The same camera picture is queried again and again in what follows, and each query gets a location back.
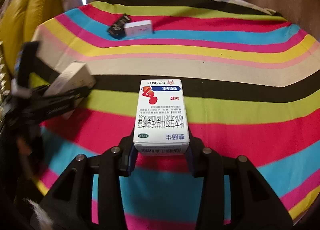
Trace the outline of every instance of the red figure graphic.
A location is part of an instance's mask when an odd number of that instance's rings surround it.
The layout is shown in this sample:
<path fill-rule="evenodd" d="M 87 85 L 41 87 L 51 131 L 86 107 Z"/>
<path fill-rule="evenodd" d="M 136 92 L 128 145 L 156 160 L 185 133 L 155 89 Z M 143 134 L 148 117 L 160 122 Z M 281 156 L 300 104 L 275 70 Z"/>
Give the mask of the red figure graphic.
<path fill-rule="evenodd" d="M 151 90 L 151 87 L 143 87 L 142 88 L 143 93 L 142 96 L 148 97 L 149 99 L 149 104 L 154 105 L 157 103 L 157 97 L 155 97 L 155 93 Z"/>

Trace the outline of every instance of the metal screw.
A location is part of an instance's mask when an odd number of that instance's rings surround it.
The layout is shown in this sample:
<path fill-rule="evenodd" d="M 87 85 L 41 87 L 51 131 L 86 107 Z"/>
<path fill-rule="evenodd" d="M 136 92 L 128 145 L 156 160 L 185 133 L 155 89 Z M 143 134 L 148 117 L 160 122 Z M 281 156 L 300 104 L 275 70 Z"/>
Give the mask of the metal screw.
<path fill-rule="evenodd" d="M 77 156 L 76 156 L 76 160 L 77 161 L 82 161 L 83 159 L 84 159 L 84 157 L 85 157 L 85 155 L 84 154 L 78 154 Z"/>
<path fill-rule="evenodd" d="M 114 146 L 114 147 L 111 148 L 111 152 L 112 152 L 112 153 L 118 153 L 118 152 L 120 152 L 120 151 L 121 151 L 121 149 L 120 149 L 120 147 L 118 147 L 118 146 Z"/>
<path fill-rule="evenodd" d="M 204 148 L 202 149 L 202 152 L 203 152 L 204 154 L 209 154 L 209 153 L 212 152 L 212 150 L 211 150 L 211 148 L 209 148 L 209 147 L 204 147 Z"/>
<path fill-rule="evenodd" d="M 241 161 L 242 163 L 245 163 L 245 162 L 248 160 L 248 158 L 247 158 L 247 156 L 240 155 L 240 156 L 238 157 L 238 160 Z"/>

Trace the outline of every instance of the tablecloth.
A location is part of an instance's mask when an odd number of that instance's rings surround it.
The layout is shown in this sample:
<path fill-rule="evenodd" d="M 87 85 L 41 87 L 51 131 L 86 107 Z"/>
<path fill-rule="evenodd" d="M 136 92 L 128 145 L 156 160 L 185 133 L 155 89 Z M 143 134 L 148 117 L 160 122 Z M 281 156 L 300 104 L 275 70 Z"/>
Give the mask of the tablecloth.
<path fill-rule="evenodd" d="M 151 35 L 116 40 L 123 13 L 150 19 Z M 214 0 L 100 0 L 40 25 L 32 85 L 84 61 L 97 83 L 68 120 L 42 123 L 45 194 L 78 154 L 100 154 L 130 134 L 142 79 L 182 81 L 193 135 L 257 166 L 292 218 L 320 192 L 320 46 L 279 14 Z M 121 193 L 129 229 L 194 229 L 203 180 L 184 156 L 138 156 Z M 225 223 L 230 191 L 225 177 Z M 97 177 L 92 194 L 97 222 Z"/>

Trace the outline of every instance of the yellow leather cushion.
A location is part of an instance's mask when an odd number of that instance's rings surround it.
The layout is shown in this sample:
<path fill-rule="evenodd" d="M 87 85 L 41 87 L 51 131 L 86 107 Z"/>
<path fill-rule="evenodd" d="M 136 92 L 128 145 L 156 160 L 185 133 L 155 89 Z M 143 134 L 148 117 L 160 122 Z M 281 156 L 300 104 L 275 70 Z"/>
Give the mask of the yellow leather cushion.
<path fill-rule="evenodd" d="M 23 26 L 29 0 L 12 0 L 0 22 L 0 41 L 3 41 L 4 63 L 10 74 L 23 43 Z"/>
<path fill-rule="evenodd" d="M 38 25 L 61 13 L 63 13 L 61 0 L 29 0 L 23 40 L 30 41 Z"/>

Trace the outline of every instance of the green oval logo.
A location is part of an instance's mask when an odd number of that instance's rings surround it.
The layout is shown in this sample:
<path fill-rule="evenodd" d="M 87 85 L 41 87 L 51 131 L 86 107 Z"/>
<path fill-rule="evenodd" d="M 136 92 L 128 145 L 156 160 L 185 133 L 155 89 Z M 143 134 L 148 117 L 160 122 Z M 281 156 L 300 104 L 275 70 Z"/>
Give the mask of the green oval logo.
<path fill-rule="evenodd" d="M 146 133 L 139 133 L 138 137 L 140 138 L 147 138 L 149 135 L 147 135 Z"/>

